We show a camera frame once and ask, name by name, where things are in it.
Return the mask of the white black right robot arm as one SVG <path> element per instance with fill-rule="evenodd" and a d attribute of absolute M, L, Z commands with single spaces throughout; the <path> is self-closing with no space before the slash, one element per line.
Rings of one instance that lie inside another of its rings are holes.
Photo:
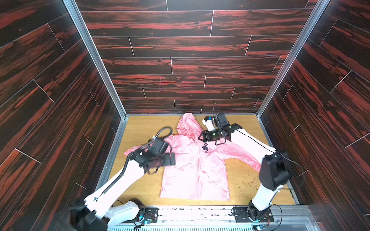
<path fill-rule="evenodd" d="M 230 124 L 224 114 L 207 116 L 202 123 L 207 130 L 198 137 L 200 141 L 214 141 L 215 145 L 221 146 L 229 141 L 243 148 L 259 163 L 260 187 L 249 202 L 246 213 L 252 222 L 272 220 L 272 201 L 291 177 L 288 153 L 262 143 L 239 124 Z"/>

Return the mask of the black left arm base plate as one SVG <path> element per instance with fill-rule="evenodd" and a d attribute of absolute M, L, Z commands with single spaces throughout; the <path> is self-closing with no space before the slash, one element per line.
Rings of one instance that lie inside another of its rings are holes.
<path fill-rule="evenodd" d="M 139 223 L 148 225 L 151 223 L 157 223 L 159 216 L 159 208 L 156 207 L 144 207 L 139 210 Z"/>

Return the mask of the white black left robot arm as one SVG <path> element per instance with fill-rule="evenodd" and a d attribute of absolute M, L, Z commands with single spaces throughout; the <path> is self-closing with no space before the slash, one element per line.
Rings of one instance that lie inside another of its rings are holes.
<path fill-rule="evenodd" d="M 70 225 L 76 231 L 107 231 L 121 223 L 133 225 L 134 230 L 152 222 L 155 217 L 145 218 L 145 205 L 133 198 L 120 206 L 113 206 L 118 198 L 137 180 L 146 174 L 157 173 L 161 167 L 175 165 L 172 146 L 160 134 L 171 127 L 163 127 L 148 141 L 130 152 L 122 169 L 103 186 L 70 208 Z"/>

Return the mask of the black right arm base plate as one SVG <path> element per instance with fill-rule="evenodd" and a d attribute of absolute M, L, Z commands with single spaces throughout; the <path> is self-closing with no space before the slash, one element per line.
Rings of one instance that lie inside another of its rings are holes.
<path fill-rule="evenodd" d="M 231 214 L 234 216 L 236 223 L 274 222 L 274 217 L 270 208 L 260 211 L 254 207 L 233 207 L 231 209 Z"/>

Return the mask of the pink printed jacket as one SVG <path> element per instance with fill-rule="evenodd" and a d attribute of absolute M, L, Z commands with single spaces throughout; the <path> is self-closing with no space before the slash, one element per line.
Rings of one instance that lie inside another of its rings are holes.
<path fill-rule="evenodd" d="M 229 201 L 225 160 L 238 159 L 260 171 L 252 152 L 231 141 L 204 145 L 198 139 L 203 129 L 192 113 L 184 114 L 176 129 L 178 134 L 165 139 L 175 153 L 175 165 L 164 169 L 161 198 Z"/>

